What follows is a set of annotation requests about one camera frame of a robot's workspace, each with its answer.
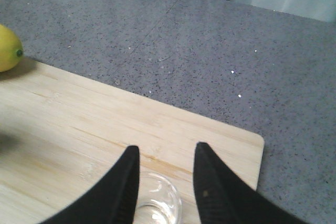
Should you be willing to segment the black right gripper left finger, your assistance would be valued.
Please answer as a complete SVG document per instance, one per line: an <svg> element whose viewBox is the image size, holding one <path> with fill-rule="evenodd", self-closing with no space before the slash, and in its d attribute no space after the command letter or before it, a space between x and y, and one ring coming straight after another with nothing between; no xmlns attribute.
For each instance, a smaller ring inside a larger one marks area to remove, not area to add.
<svg viewBox="0 0 336 224"><path fill-rule="evenodd" d="M140 183L140 152L128 146L85 194L43 223L133 223Z"/></svg>

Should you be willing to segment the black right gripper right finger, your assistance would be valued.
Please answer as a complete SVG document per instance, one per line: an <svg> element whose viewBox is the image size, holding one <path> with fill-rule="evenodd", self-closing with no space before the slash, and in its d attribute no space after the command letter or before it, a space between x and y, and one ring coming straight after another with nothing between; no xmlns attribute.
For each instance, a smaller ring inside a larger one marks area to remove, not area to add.
<svg viewBox="0 0 336 224"><path fill-rule="evenodd" d="M302 223L251 189L213 151L199 142L193 188L201 223Z"/></svg>

